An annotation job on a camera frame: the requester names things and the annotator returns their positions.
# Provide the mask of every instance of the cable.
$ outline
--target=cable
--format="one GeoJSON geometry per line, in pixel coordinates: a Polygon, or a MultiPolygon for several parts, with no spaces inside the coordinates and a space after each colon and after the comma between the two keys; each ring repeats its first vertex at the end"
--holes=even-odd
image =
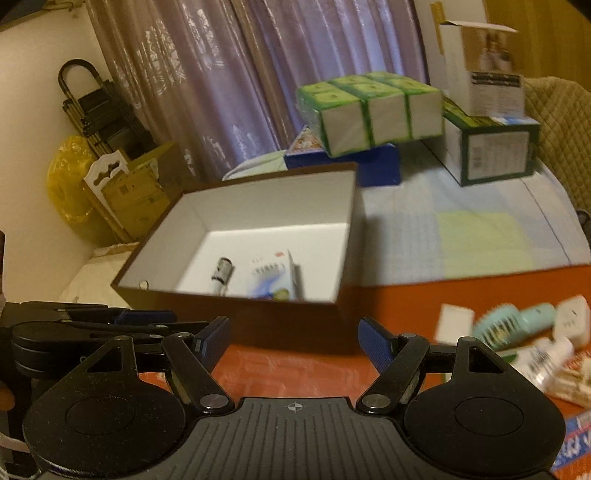
{"type": "Polygon", "coordinates": [[[14,450],[15,452],[29,453],[29,447],[25,442],[10,438],[9,436],[4,435],[2,432],[0,432],[0,447],[14,450]]]}

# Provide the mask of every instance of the white wall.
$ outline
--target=white wall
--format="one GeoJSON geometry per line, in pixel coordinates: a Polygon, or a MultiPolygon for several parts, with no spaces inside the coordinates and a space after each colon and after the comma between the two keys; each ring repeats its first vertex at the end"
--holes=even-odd
{"type": "MultiPolygon", "coordinates": [[[[53,155],[76,133],[57,84],[61,65],[73,58],[108,77],[85,8],[48,12],[0,31],[0,229],[8,301],[57,300],[94,248],[62,221],[46,192],[53,155]]],[[[67,80],[79,97],[96,83],[76,70],[67,80]]]]}
{"type": "MultiPolygon", "coordinates": [[[[414,0],[418,23],[425,45],[427,67],[431,85],[440,89],[447,88],[445,63],[439,53],[435,24],[431,14],[431,4],[436,0],[414,0]]],[[[441,0],[447,20],[486,22],[486,11],[482,0],[441,0]]]]}

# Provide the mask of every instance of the blue gripper pad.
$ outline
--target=blue gripper pad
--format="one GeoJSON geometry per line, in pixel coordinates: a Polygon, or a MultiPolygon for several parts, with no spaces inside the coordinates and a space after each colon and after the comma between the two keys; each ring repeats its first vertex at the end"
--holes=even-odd
{"type": "Polygon", "coordinates": [[[357,329],[359,346],[369,357],[375,369],[381,374],[394,360],[391,340],[394,338],[389,331],[370,318],[362,318],[357,329]]]}
{"type": "Polygon", "coordinates": [[[200,360],[211,372],[230,345],[230,319],[218,317],[206,326],[196,338],[201,339],[200,360]]]}

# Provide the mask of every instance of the crosshair mark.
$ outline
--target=crosshair mark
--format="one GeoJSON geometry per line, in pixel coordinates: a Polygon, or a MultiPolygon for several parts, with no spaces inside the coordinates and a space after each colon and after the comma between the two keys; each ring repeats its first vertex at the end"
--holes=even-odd
{"type": "Polygon", "coordinates": [[[303,406],[301,403],[299,402],[293,402],[290,403],[288,406],[286,406],[286,408],[289,408],[293,413],[300,411],[302,408],[305,408],[305,406],[303,406]]]}

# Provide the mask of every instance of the curtain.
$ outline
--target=curtain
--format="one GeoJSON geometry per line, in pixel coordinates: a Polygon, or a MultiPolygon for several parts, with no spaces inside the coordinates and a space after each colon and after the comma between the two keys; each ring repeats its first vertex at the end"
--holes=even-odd
{"type": "Polygon", "coordinates": [[[114,81],[198,180],[277,150],[277,129],[226,0],[88,0],[114,81]]]}
{"type": "Polygon", "coordinates": [[[298,86],[372,70],[425,80],[413,0],[87,0],[124,95],[196,177],[286,148],[298,86]]]}
{"type": "MultiPolygon", "coordinates": [[[[247,37],[263,44],[299,130],[297,87],[377,70],[426,81],[413,0],[232,0],[247,37]]],[[[257,63],[265,52],[255,52],[257,63]]],[[[265,71],[268,61],[262,61],[265,71]]]]}

